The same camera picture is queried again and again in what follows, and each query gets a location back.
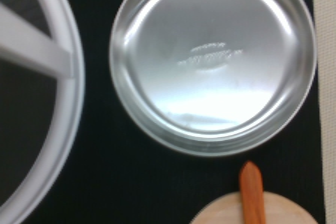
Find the white metal frame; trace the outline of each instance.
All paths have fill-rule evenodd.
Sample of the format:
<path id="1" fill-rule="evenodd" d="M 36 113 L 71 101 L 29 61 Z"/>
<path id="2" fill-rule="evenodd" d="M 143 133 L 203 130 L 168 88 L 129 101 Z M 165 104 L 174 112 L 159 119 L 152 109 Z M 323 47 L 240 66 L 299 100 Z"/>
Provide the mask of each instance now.
<path id="1" fill-rule="evenodd" d="M 66 0 L 39 0 L 53 39 L 0 4 L 0 58 L 57 79 L 51 127 L 29 175 L 0 207 L 0 224 L 23 222 L 60 173 L 71 151 L 84 100 L 84 59 Z"/>

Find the aluminum pan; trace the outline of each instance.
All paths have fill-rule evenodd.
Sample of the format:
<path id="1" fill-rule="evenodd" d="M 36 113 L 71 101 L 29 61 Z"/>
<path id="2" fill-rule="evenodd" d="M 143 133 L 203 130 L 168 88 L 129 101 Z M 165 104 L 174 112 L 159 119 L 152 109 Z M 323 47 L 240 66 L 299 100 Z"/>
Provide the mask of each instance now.
<path id="1" fill-rule="evenodd" d="M 290 122 L 312 84 L 315 32 L 303 1 L 126 0 L 110 65 L 128 113 L 171 149 L 224 156 Z"/>

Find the silver pie pan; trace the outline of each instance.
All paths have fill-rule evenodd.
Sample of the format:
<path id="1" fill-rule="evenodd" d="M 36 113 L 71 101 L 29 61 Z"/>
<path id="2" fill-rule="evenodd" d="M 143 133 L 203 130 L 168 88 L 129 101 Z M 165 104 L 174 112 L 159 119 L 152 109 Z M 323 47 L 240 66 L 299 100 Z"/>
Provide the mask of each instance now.
<path id="1" fill-rule="evenodd" d="M 218 157 L 264 143 L 291 121 L 317 66 L 302 0 L 126 0 L 111 76 L 126 111 L 168 148 Z"/>

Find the black surface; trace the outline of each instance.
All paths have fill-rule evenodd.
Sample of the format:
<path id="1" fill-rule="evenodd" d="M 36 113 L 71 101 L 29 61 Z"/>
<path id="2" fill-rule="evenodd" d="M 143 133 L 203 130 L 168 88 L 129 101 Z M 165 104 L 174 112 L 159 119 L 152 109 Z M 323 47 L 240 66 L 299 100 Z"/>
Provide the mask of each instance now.
<path id="1" fill-rule="evenodd" d="M 38 0 L 0 0 L 15 14 L 50 36 L 50 28 Z"/>
<path id="2" fill-rule="evenodd" d="M 135 126 L 111 85 L 108 43 L 120 3 L 71 0 L 87 63 L 86 105 L 69 161 L 24 223 L 186 224 L 210 201 L 239 190 L 248 159 L 261 168 L 266 190 L 326 223 L 317 79 L 293 122 L 255 150 L 222 159 L 173 152 Z"/>
<path id="3" fill-rule="evenodd" d="M 56 80 L 0 60 L 0 205 L 35 164 L 54 100 Z"/>

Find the wooden disc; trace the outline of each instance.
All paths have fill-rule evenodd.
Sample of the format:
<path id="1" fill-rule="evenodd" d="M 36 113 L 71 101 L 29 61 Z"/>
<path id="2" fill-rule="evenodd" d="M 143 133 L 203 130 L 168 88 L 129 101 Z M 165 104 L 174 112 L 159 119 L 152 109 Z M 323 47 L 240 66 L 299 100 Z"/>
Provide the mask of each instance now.
<path id="1" fill-rule="evenodd" d="M 317 224 L 306 210 L 285 197 L 264 192 L 267 224 Z M 221 197 L 203 209 L 191 224 L 245 224 L 240 193 Z"/>

